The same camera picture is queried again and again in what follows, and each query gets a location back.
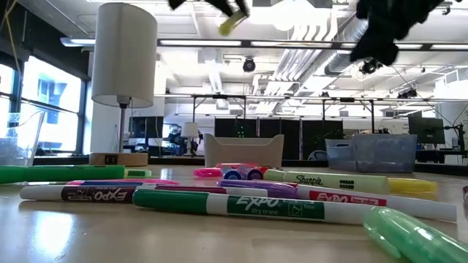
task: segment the clear plastic container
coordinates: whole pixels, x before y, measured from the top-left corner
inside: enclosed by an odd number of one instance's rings
[[[416,141],[413,134],[359,134],[352,140],[326,140],[328,165],[345,171],[410,173]]]
[[[0,115],[0,165],[32,166],[44,112]]]
[[[325,139],[327,146],[328,166],[331,169],[356,171],[352,140]]]
[[[359,134],[353,137],[356,170],[359,172],[412,172],[417,135]]]

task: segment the white plastic bin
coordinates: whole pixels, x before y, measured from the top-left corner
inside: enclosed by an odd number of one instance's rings
[[[347,142],[349,146],[336,147]],[[413,134],[359,134],[352,140],[326,140],[328,165],[346,171],[410,173],[416,143]]]

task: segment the cable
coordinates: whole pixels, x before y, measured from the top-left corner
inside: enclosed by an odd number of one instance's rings
[[[411,87],[411,85],[407,82],[407,80],[404,79],[403,76],[401,76],[400,72],[398,70],[396,70],[396,68],[392,65],[393,69],[395,69],[395,72],[400,76],[400,78],[408,85],[408,87]],[[453,125],[452,122],[450,122],[444,115],[442,115],[442,113],[440,113],[438,110],[436,110],[436,107],[434,107],[433,105],[429,104],[426,99],[424,99],[418,92],[416,92],[416,94],[424,100],[424,102],[429,105],[437,114],[439,114],[444,120],[446,120],[450,125],[452,126],[455,126]]]
[[[16,3],[18,3],[18,0],[13,0],[12,6],[10,7],[10,9],[7,12],[5,12],[4,19],[7,22],[8,34],[10,36],[10,42],[11,42],[12,49],[13,49],[13,55],[15,57],[16,68],[17,68],[18,74],[20,75],[20,79],[21,79],[22,78],[21,68],[20,68],[20,64],[18,62],[18,55],[16,54],[15,40],[13,39],[13,32],[12,32],[12,27],[10,25],[10,19],[8,18],[11,11],[15,7]]]
[[[460,116],[463,114],[463,112],[467,109],[468,107],[468,104],[465,105],[465,107],[463,108],[463,110],[461,110],[460,114],[458,114],[458,116],[456,117],[456,119],[453,121],[453,123],[456,123],[456,121],[458,120],[458,118],[460,118]]]

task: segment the metal frame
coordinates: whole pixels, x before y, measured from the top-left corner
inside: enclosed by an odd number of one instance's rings
[[[93,47],[95,39],[74,39],[62,37],[66,47]],[[348,50],[356,42],[339,41],[292,41],[264,39],[158,39],[158,47],[224,47],[224,48],[279,48],[279,49],[314,49],[314,50]],[[400,51],[417,52],[459,52],[468,51],[467,43],[460,42],[397,42]]]

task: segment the white marker barrel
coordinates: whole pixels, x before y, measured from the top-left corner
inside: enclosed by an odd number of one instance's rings
[[[414,217],[456,221],[455,205],[423,199],[304,185],[298,186],[298,196],[300,199],[314,201],[386,206]]]

